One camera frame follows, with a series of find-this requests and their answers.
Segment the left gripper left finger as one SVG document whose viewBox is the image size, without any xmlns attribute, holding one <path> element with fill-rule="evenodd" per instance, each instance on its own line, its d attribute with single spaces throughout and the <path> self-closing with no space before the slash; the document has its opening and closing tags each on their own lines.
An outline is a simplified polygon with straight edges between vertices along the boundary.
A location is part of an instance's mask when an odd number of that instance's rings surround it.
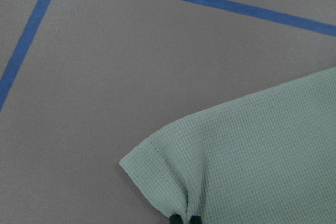
<svg viewBox="0 0 336 224">
<path fill-rule="evenodd" d="M 182 217 L 179 214 L 170 215 L 169 224 L 183 224 Z"/>
</svg>

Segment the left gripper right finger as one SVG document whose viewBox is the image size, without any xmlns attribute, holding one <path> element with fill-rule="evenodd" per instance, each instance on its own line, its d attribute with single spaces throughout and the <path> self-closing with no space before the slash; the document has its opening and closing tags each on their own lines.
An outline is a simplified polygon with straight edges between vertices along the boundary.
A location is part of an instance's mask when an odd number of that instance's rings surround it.
<svg viewBox="0 0 336 224">
<path fill-rule="evenodd" d="M 202 218 L 198 215 L 192 215 L 189 220 L 189 224 L 202 224 Z"/>
</svg>

